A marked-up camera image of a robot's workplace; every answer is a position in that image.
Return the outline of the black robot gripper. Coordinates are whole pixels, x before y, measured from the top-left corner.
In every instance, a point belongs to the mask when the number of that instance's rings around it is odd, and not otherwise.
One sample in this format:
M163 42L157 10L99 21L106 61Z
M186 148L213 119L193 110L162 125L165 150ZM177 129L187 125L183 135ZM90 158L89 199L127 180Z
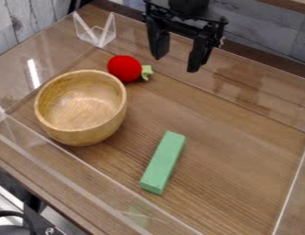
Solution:
M194 38L187 72L198 72L213 46L222 45L229 24L227 18L210 9L210 0L145 0L145 23L150 51L157 60L169 53L171 32Z

